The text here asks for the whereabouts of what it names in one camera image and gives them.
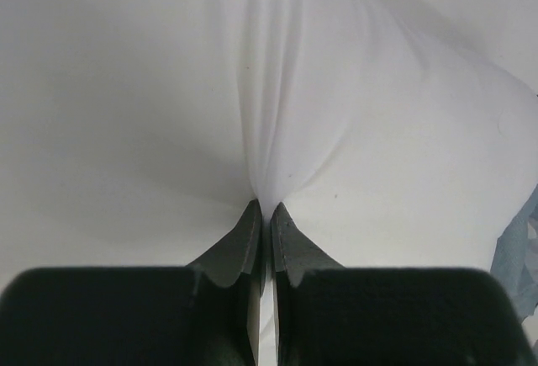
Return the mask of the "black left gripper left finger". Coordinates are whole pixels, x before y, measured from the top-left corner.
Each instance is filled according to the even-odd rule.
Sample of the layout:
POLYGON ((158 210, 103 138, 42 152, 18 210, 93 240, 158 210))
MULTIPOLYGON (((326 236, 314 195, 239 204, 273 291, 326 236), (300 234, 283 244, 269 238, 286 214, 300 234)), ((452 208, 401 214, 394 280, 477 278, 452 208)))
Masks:
POLYGON ((4 365, 255 365, 262 215, 185 266, 33 268, 1 295, 4 365))

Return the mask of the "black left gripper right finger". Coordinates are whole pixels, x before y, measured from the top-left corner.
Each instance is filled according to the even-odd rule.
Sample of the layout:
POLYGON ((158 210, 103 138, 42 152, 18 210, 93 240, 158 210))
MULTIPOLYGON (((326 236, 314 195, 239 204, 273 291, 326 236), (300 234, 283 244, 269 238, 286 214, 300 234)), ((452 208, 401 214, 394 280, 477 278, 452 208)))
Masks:
POLYGON ((271 219, 281 365, 531 365, 514 308, 469 268, 346 268, 280 204, 271 219))

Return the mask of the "blue-grey pillowcase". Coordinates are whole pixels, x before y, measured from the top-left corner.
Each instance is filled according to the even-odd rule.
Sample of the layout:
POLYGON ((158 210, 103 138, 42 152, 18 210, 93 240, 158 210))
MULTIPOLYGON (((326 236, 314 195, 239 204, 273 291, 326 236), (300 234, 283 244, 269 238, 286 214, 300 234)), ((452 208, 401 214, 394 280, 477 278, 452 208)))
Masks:
POLYGON ((498 238, 490 273, 507 292, 520 322, 537 306, 537 282, 526 265, 531 239, 528 226, 537 224, 537 188, 498 238))

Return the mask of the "white pillow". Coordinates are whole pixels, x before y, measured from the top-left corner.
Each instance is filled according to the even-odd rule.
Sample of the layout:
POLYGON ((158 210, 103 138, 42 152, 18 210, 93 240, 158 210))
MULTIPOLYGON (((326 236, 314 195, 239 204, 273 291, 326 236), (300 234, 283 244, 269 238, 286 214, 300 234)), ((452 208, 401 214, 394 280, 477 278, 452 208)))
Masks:
POLYGON ((347 266, 487 269, 537 98, 380 0, 1 0, 1 279, 183 264, 251 199, 347 266))

